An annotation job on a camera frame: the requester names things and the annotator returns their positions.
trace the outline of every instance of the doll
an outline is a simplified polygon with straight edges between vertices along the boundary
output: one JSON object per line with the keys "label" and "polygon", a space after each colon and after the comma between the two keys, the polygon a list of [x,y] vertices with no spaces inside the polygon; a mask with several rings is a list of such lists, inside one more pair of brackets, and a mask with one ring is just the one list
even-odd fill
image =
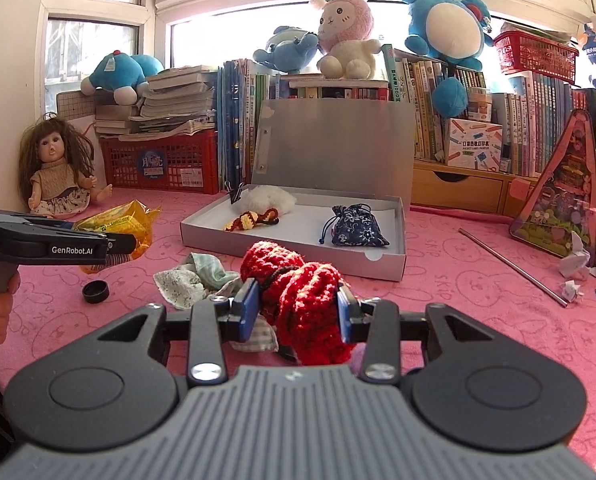
{"label": "doll", "polygon": [[317,64],[327,79],[371,79],[380,41],[370,40],[374,17],[367,0],[311,0],[322,10],[318,46],[325,54]]}
{"label": "doll", "polygon": [[50,114],[28,128],[20,143],[18,189],[32,213],[68,218],[85,211],[89,200],[111,196],[111,184],[97,189],[93,145],[67,121]]}

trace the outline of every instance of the doll dress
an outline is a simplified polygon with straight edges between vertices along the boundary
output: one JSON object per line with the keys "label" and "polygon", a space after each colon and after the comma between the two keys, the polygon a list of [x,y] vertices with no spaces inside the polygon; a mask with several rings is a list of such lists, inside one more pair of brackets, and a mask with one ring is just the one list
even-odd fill
{"label": "doll dress", "polygon": [[33,214],[68,218],[89,206],[89,190],[78,186],[73,168],[64,157],[42,164],[30,180],[40,184],[41,189],[40,204],[31,210]]}

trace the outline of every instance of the doll face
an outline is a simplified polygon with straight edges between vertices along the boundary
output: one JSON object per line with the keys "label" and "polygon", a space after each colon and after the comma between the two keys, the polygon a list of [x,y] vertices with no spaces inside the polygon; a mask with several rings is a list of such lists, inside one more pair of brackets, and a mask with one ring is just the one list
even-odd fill
{"label": "doll face", "polygon": [[322,9],[318,38],[328,40],[347,30],[356,21],[356,9],[351,2],[331,2]]}
{"label": "doll face", "polygon": [[62,142],[59,133],[54,132],[40,139],[40,142],[38,142],[38,158],[42,162],[55,162],[63,157],[64,142]]}

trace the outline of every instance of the black binder clip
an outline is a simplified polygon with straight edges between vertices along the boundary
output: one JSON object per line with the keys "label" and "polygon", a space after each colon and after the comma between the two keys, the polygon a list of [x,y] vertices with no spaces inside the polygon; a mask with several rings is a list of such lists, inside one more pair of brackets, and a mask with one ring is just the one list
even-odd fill
{"label": "black binder clip", "polygon": [[230,184],[228,180],[224,183],[224,187],[227,190],[227,193],[229,193],[229,200],[232,202],[232,204],[235,204],[236,202],[238,202],[238,200],[240,200],[242,186],[243,184],[241,182],[240,184],[238,184],[238,187],[236,189],[232,189],[232,184]]}

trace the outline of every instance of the pink triangular box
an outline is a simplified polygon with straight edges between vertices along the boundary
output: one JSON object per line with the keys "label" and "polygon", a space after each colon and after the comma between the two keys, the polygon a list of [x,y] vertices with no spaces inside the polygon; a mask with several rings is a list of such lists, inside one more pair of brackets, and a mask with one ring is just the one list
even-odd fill
{"label": "pink triangular box", "polygon": [[574,110],[538,184],[509,227],[514,238],[565,257],[571,232],[596,257],[596,156],[589,114]]}

